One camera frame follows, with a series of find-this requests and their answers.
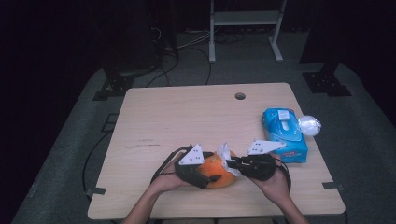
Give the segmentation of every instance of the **white shelf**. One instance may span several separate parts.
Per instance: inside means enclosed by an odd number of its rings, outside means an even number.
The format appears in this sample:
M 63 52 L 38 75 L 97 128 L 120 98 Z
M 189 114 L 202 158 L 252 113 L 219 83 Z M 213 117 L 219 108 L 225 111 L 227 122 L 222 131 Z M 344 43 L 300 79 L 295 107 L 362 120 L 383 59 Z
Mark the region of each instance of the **white shelf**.
M 231 11 L 215 12 L 214 25 L 262 25 L 276 24 L 279 11 Z

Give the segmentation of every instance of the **blue box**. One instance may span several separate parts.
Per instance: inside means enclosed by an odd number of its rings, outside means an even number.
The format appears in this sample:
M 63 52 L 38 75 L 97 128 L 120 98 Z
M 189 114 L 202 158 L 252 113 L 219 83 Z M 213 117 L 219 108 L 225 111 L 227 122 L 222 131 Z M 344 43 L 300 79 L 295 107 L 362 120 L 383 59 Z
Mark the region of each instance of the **blue box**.
M 262 126 L 269 141 L 284 142 L 275 150 L 283 162 L 306 162 L 308 146 L 300 131 L 299 121 L 289 108 L 268 108 L 262 113 Z

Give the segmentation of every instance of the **hole in table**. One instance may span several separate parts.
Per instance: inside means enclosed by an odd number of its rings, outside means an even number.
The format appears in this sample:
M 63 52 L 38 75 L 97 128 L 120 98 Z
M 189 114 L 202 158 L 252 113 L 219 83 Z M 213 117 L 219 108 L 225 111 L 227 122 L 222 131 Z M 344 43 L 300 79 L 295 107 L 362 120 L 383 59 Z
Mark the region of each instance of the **hole in table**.
M 237 93 L 235 94 L 235 98 L 236 98 L 237 100 L 245 100 L 245 98 L 247 98 L 247 97 L 246 97 L 246 95 L 245 95 L 244 93 L 242 93 L 242 92 L 237 92 Z

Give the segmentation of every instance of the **white plastic part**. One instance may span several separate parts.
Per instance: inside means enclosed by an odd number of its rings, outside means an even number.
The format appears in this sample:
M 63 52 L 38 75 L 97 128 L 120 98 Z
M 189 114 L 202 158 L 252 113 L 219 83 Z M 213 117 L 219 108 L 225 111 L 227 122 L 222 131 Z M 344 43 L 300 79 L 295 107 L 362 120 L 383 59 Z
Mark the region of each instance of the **white plastic part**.
M 275 149 L 279 149 L 285 147 L 286 143 L 284 142 L 273 142 L 273 141 L 264 141 L 264 140 L 254 140 L 251 144 L 250 148 L 247 150 L 248 155 L 261 155 Z
M 301 133 L 304 135 L 315 136 L 320 132 L 320 122 L 312 116 L 302 116 L 298 119 Z
M 227 172 L 233 174 L 234 176 L 242 175 L 238 169 L 230 168 L 227 161 L 231 159 L 231 150 L 229 149 L 227 143 L 219 146 L 217 151 L 218 156 L 221 158 L 221 165 Z
M 195 164 L 203 164 L 205 162 L 204 153 L 202 152 L 202 148 L 199 144 L 195 145 L 195 147 L 190 150 L 187 155 L 181 159 L 178 164 L 180 165 L 195 165 Z
M 279 116 L 279 120 L 289 120 L 290 119 L 289 110 L 278 110 L 277 115 Z

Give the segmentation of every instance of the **dark background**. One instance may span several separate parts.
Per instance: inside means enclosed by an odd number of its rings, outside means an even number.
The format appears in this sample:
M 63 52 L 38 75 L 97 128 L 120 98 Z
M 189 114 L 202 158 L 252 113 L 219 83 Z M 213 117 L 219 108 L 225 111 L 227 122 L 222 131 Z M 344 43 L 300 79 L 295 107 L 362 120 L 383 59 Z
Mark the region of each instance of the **dark background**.
M 173 2 L 179 32 L 208 28 L 209 1 Z M 217 8 L 228 6 L 228 1 L 216 2 Z M 284 32 L 312 28 L 301 63 L 324 63 L 335 55 L 360 76 L 393 124 L 395 4 L 289 0 L 282 23 Z M 163 25 L 158 16 L 163 7 L 158 5 L 154 0 L 1 1 L 0 220 L 12 220 L 81 90 L 103 67 L 103 59 L 136 67 L 157 62 L 158 46 L 152 44 L 150 27 Z M 235 10 L 276 7 L 253 0 L 234 0 L 229 6 Z

